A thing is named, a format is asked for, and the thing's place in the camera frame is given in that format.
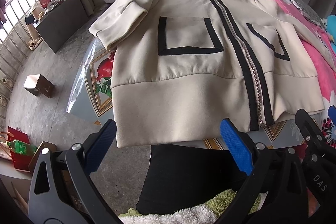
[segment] red pomegranate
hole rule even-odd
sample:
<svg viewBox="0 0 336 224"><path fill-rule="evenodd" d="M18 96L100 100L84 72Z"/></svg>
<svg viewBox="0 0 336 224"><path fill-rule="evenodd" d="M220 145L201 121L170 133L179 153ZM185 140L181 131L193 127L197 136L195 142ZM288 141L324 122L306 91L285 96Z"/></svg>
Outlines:
<svg viewBox="0 0 336 224"><path fill-rule="evenodd" d="M111 77L115 53L116 51L111 52L109 58L104 59L99 64L97 68L98 77L95 79L95 82L99 82L103 77Z"/></svg>

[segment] zipper pull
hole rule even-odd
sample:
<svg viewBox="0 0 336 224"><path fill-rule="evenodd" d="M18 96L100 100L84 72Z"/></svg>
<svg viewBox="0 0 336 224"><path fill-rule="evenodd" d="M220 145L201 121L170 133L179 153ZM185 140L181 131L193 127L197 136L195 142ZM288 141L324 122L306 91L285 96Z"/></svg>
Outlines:
<svg viewBox="0 0 336 224"><path fill-rule="evenodd" d="M265 126L266 126L266 124L264 124L264 122L262 121L262 119L259 120L259 125L260 125L261 127L265 127Z"/></svg>

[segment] concrete floor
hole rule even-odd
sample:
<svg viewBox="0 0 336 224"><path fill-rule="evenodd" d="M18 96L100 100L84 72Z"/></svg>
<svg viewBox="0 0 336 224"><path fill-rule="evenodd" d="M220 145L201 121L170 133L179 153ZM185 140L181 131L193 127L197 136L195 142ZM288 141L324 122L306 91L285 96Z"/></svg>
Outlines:
<svg viewBox="0 0 336 224"><path fill-rule="evenodd" d="M45 42L32 52L24 63L13 87L5 125L19 127L31 142L48 141L59 150L83 142L100 127L65 111L72 84L93 36L89 26L94 15L55 54ZM27 75L42 74L55 85L53 98L35 97L23 88ZM135 207L146 177L150 157L149 146L118 149L113 143L98 171L91 179L115 213Z"/></svg>

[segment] metal zipper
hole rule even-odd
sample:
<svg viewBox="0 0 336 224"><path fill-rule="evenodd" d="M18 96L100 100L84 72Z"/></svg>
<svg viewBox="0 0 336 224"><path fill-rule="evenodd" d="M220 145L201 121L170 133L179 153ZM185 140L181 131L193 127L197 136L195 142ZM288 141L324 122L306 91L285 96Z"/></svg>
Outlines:
<svg viewBox="0 0 336 224"><path fill-rule="evenodd" d="M266 126L266 124L264 123L264 119L263 119L263 98L262 98L262 93L261 93L260 82L258 80L257 70L256 70L248 52L247 52L245 43L236 35L236 33L233 29L233 26L231 24L231 21L228 19L228 16L226 14L225 9L223 8L223 6L217 0L214 0L214 1L221 8L222 14L225 16L226 23L229 26L229 28L231 30L231 33L236 37L236 40L239 42L239 45L240 45L241 49L243 50L244 57L245 57L245 59L247 61L247 64L250 68L250 71L253 75L253 79L254 79L253 85L255 87L255 93L256 93L256 98L257 98L258 122L259 122L259 125L261 127L264 127L264 126Z"/></svg>

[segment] pink blanket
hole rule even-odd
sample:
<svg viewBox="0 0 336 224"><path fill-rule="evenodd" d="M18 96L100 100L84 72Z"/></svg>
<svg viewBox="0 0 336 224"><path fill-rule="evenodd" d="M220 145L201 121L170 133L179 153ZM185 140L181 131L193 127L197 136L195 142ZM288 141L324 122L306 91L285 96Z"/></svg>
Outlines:
<svg viewBox="0 0 336 224"><path fill-rule="evenodd" d="M336 55L334 54L328 35L324 29L315 24L308 21L300 12L299 9L295 7L294 4L290 2L290 0L275 0L278 5L282 8L282 10L290 14L291 16L295 17L301 23L303 23L316 37L318 37L325 46L329 49L332 53L334 58L334 63L336 64ZM301 40L303 46L305 47L307 53L309 54L313 64L315 65L317 74L318 74L318 81L322 93L322 99L324 102L325 110L321 113L322 123L320 128L324 132L324 135L327 139L327 142L336 148L336 121L333 123L327 123L329 120L328 117L328 109L330 106L336 106L336 73L331 69L328 63L324 60L321 54L315 49L312 45L308 42Z"/></svg>

